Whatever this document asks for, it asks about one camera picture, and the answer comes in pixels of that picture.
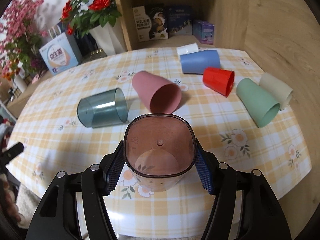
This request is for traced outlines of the left hand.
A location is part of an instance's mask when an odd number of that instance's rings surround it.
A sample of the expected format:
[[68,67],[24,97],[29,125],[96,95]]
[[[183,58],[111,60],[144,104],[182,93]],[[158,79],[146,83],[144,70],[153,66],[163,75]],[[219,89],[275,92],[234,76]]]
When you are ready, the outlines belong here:
[[4,210],[6,213],[13,219],[14,222],[21,222],[20,214],[18,213],[18,207],[15,204],[15,196],[11,191],[7,176],[5,174],[1,174],[1,182],[3,183],[2,189],[5,193],[5,206]]

